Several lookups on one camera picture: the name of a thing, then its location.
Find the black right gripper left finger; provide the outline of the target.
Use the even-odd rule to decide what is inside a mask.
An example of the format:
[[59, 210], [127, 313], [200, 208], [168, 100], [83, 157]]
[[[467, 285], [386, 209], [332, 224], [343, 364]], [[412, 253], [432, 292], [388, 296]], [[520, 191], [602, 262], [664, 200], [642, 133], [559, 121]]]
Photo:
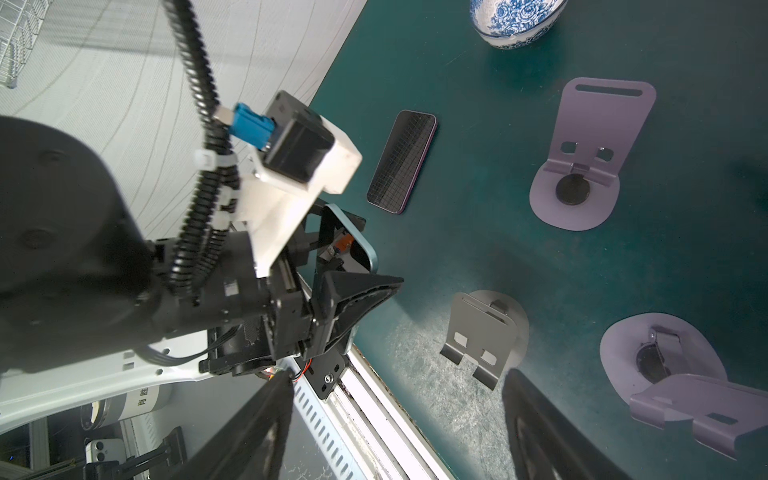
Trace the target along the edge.
[[276, 373], [171, 479], [277, 479], [293, 413], [293, 374]]

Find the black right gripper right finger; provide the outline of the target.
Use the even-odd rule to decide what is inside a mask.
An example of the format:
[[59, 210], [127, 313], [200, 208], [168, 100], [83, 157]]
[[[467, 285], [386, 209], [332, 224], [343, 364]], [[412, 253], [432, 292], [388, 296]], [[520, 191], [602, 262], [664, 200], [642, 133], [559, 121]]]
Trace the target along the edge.
[[518, 369], [502, 389], [509, 449], [518, 479], [627, 479]]

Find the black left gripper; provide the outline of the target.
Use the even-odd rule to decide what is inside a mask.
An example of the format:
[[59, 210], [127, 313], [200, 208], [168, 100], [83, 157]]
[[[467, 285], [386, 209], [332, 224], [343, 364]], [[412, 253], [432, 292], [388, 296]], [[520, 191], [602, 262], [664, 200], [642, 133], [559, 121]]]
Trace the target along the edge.
[[364, 217], [338, 205], [316, 200], [273, 265], [269, 278], [259, 281], [266, 296], [248, 314], [234, 337], [203, 361], [212, 375], [259, 374], [280, 359], [293, 357], [322, 366], [323, 379], [339, 367], [351, 348], [354, 327], [403, 286], [401, 277], [328, 270], [368, 269]]

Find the phone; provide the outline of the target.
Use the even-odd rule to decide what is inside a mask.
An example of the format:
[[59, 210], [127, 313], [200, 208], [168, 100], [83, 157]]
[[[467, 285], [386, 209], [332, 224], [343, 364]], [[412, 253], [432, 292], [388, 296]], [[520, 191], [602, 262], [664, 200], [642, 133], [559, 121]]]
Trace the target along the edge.
[[318, 232], [315, 278], [327, 271], [375, 274], [378, 266], [377, 253], [363, 236], [361, 227], [336, 204], [324, 205]]
[[404, 212], [437, 126], [434, 114], [398, 113], [366, 193], [369, 204], [394, 215]]

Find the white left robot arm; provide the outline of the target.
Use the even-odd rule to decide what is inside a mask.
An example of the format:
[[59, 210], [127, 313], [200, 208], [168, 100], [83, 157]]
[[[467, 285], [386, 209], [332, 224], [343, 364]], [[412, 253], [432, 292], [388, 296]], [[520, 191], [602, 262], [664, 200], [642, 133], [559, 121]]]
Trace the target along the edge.
[[230, 232], [194, 296], [168, 284], [175, 241], [144, 240], [74, 137], [1, 121], [1, 428], [143, 388], [246, 375], [326, 353], [402, 287], [329, 270], [311, 296], [289, 256], [258, 277]]

